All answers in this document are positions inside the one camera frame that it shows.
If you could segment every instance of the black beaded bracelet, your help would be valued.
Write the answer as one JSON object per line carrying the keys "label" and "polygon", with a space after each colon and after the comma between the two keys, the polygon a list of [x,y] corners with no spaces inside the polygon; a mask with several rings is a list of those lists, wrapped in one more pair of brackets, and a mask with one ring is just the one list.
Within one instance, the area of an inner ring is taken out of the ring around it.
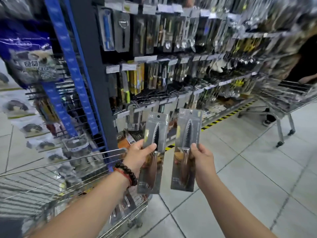
{"label": "black beaded bracelet", "polygon": [[125,174],[129,175],[132,181],[132,184],[130,184],[131,186],[136,186],[138,184],[138,179],[135,177],[134,173],[127,166],[125,166],[122,163],[116,163],[114,168],[120,168],[121,170],[123,170]]}

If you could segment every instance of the person's right hand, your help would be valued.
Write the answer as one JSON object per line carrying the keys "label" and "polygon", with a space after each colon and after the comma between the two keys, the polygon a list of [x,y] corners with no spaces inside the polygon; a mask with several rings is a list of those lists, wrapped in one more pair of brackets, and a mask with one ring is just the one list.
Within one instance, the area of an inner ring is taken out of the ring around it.
{"label": "person's right hand", "polygon": [[210,179],[216,176],[214,155],[202,144],[199,144],[198,149],[195,143],[191,146],[191,152],[195,157],[196,182],[201,189],[206,182],[210,182]]}

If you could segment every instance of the tiled floor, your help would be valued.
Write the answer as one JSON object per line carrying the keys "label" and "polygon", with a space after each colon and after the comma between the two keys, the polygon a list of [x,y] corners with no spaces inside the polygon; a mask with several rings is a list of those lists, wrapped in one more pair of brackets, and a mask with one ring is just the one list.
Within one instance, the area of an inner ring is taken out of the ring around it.
{"label": "tiled floor", "polygon": [[[279,148],[276,126],[267,129],[259,115],[232,116],[200,136],[214,153],[224,184],[278,237],[317,234],[316,116],[317,103],[294,112],[296,134],[291,137],[286,136],[289,122],[283,119],[286,137]],[[2,114],[0,124],[0,173],[46,164],[25,147],[22,134]],[[170,189],[173,153],[165,153],[161,191],[150,201],[142,227],[126,237],[224,237],[197,185],[193,193]]]}

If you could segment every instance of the yellow and black striped tape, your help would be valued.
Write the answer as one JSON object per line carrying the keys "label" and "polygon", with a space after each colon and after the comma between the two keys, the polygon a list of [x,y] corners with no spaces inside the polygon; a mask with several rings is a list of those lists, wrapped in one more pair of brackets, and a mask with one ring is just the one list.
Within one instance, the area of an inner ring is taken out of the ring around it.
{"label": "yellow and black striped tape", "polygon": [[[238,113],[238,112],[240,112],[241,110],[243,110],[243,109],[249,107],[250,105],[252,105],[252,104],[255,103],[255,102],[256,102],[256,100],[254,100],[254,101],[252,101],[252,102],[250,102],[250,103],[248,103],[248,104],[242,106],[241,108],[238,108],[237,110],[231,112],[230,114],[228,114],[228,115],[226,115],[226,116],[223,116],[222,118],[217,119],[216,121],[214,121],[214,122],[212,122],[212,123],[210,123],[210,124],[207,124],[206,126],[204,126],[204,127],[201,128],[201,131],[204,131],[204,130],[210,128],[211,126],[213,126],[213,125],[219,123],[220,121],[225,120],[226,118],[228,118],[228,117],[230,117],[230,116],[232,116],[232,115],[235,115],[236,113]],[[174,147],[175,147],[175,143],[174,143],[174,144],[171,144],[171,145],[169,145],[169,146],[167,146],[167,147],[165,148],[165,151],[168,151],[168,150],[170,150],[170,149],[172,149],[172,148],[174,148]]]}

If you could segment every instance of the shopping cart basket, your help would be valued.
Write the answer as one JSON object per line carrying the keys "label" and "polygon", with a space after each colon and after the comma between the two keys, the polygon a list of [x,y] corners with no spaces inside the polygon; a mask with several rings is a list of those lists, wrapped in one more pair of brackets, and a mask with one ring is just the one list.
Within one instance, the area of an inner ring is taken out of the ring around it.
{"label": "shopping cart basket", "polygon": [[264,77],[259,81],[253,90],[254,95],[265,103],[265,106],[250,107],[246,111],[240,112],[238,118],[247,112],[270,114],[276,118],[279,142],[276,147],[284,144],[281,128],[281,119],[288,116],[291,130],[288,136],[295,133],[294,121],[291,112],[313,102],[317,99],[317,86],[315,84],[299,84],[284,80]]}
{"label": "shopping cart basket", "polygon": [[[117,149],[0,175],[0,221],[16,221],[13,224],[22,224],[18,225],[20,237],[30,236],[93,189],[124,152]],[[147,204],[146,196],[137,194],[135,187],[129,188],[99,237],[123,237],[132,227],[140,227]]]}

